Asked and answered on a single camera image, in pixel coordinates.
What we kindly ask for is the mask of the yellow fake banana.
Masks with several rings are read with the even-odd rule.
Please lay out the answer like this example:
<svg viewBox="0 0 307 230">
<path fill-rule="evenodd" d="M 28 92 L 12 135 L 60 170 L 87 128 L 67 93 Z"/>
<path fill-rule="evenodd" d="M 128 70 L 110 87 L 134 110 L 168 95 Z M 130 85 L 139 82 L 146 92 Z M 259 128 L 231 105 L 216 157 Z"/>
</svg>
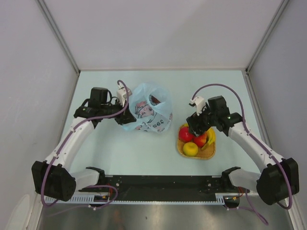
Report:
<svg viewBox="0 0 307 230">
<path fill-rule="evenodd" d="M 207 142 L 206 144 L 201 148 L 202 150 L 206 149 L 207 147 L 209 147 L 210 145 L 212 145 L 215 140 L 216 140 L 216 136 L 215 136 L 215 132 L 212 128 L 209 128 L 206 132 L 207 134 Z"/>
</svg>

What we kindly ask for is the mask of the light blue plastic bag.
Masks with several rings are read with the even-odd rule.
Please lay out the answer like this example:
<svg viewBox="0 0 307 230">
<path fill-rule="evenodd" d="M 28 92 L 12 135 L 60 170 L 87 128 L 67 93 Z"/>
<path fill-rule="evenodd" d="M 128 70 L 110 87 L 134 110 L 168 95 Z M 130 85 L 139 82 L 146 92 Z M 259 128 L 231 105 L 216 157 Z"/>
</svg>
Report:
<svg viewBox="0 0 307 230">
<path fill-rule="evenodd" d="M 161 103 L 154 106 L 150 95 Z M 169 91 L 156 83 L 141 83 L 129 97 L 129 110 L 136 122 L 123 125 L 124 130 L 163 133 L 168 130 L 173 118 L 173 106 Z"/>
</svg>

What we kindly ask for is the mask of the pink fake peach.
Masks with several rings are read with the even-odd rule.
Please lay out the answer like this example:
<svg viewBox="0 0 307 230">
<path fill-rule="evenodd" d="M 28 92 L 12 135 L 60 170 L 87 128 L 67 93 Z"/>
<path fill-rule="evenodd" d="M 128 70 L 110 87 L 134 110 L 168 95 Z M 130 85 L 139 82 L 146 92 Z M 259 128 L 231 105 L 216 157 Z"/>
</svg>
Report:
<svg viewBox="0 0 307 230">
<path fill-rule="evenodd" d="M 207 142 L 207 134 L 197 136 L 193 138 L 193 142 L 199 147 L 202 148 Z"/>
</svg>

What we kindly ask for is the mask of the red fake fruit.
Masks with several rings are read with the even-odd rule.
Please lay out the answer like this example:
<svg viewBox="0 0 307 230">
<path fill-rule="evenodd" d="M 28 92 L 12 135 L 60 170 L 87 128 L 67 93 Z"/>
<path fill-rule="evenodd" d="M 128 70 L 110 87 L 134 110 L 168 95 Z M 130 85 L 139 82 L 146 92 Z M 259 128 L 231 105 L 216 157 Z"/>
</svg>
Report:
<svg viewBox="0 0 307 230">
<path fill-rule="evenodd" d="M 194 136 L 189 133 L 189 128 L 184 126 L 179 130 L 178 138 L 183 142 L 190 142 L 193 140 Z"/>
</svg>

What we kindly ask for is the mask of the yellow green fake apple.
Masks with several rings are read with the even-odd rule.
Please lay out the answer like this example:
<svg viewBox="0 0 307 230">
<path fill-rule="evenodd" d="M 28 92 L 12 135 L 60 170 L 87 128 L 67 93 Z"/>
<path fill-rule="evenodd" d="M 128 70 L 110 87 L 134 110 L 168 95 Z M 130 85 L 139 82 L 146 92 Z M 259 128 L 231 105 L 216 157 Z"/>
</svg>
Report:
<svg viewBox="0 0 307 230">
<path fill-rule="evenodd" d="M 183 153 L 187 157 L 195 157 L 198 151 L 199 147 L 194 142 L 187 142 L 183 146 Z"/>
</svg>

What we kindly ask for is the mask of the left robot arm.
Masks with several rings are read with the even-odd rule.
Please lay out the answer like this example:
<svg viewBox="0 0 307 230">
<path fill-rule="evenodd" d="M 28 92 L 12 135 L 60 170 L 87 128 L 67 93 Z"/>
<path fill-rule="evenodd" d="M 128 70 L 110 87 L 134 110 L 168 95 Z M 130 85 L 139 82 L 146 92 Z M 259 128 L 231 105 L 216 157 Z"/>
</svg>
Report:
<svg viewBox="0 0 307 230">
<path fill-rule="evenodd" d="M 35 161 L 31 171 L 37 194 L 57 201 L 69 201 L 76 191 L 102 191 L 107 179 L 104 170 L 96 167 L 71 173 L 71 164 L 84 141 L 104 119 L 114 119 L 119 125 L 133 123 L 136 118 L 129 111 L 131 90 L 118 82 L 115 102 L 106 88 L 94 87 L 90 97 L 76 109 L 72 124 L 52 153 L 44 161 Z"/>
</svg>

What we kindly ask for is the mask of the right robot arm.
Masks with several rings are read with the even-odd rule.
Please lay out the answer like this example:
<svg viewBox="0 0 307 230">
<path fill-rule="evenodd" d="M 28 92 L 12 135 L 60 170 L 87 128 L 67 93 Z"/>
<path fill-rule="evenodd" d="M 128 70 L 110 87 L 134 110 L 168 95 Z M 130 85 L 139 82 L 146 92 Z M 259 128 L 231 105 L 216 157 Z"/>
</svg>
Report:
<svg viewBox="0 0 307 230">
<path fill-rule="evenodd" d="M 190 133 L 198 137 L 215 127 L 236 142 L 259 169 L 259 173 L 240 167 L 223 171 L 221 186 L 226 192 L 233 192 L 238 187 L 255 191 L 267 205 L 291 199 L 299 192 L 297 162 L 293 158 L 284 158 L 254 136 L 242 115 L 229 111 L 224 97 L 205 100 L 196 96 L 189 104 L 196 108 L 186 119 Z"/>
</svg>

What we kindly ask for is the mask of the woven bamboo tray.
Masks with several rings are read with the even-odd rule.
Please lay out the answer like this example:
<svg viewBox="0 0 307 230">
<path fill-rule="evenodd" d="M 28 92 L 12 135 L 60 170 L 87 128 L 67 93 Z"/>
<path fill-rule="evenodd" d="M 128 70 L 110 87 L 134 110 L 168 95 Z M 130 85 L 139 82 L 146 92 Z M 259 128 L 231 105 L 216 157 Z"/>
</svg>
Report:
<svg viewBox="0 0 307 230">
<path fill-rule="evenodd" d="M 208 160 L 215 155 L 216 146 L 215 146 L 215 142 L 214 142 L 212 145 L 210 145 L 206 149 L 199 148 L 198 154 L 195 157 L 187 157 L 183 153 L 183 146 L 184 146 L 185 143 L 186 142 L 183 142 L 179 138 L 177 138 L 177 150 L 180 153 L 180 155 L 182 155 L 186 158 L 192 158 L 192 159 L 198 159 L 198 160 Z"/>
</svg>

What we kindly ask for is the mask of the aluminium frame rail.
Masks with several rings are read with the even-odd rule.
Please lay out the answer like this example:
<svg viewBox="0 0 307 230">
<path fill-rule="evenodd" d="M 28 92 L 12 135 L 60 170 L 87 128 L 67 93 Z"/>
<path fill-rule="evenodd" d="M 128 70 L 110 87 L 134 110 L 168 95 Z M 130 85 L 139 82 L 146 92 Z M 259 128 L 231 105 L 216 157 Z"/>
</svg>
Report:
<svg viewBox="0 0 307 230">
<path fill-rule="evenodd" d="M 99 174 L 98 179 L 90 182 L 84 179 L 85 185 L 77 181 L 71 175 L 51 175 L 47 177 L 44 187 L 44 195 L 68 201 L 76 192 L 104 192 L 102 186 L 113 186 L 118 190 L 118 195 L 122 199 L 140 193 L 145 199 L 154 196 L 165 198 L 173 196 L 173 190 L 178 195 L 180 192 L 187 194 L 215 194 L 215 193 L 235 193 L 238 187 L 233 186 L 226 177 L 213 176 L 141 176 L 141 175 L 114 175 L 106 176 Z"/>
</svg>

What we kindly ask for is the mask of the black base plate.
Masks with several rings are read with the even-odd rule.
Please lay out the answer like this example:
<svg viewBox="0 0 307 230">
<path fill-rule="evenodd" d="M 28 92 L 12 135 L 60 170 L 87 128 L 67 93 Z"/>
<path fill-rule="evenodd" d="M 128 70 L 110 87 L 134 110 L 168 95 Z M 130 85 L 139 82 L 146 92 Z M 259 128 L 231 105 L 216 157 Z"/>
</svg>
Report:
<svg viewBox="0 0 307 230">
<path fill-rule="evenodd" d="M 98 184 L 117 188 L 118 195 L 203 193 L 240 196 L 245 192 L 223 176 L 107 175 Z"/>
</svg>

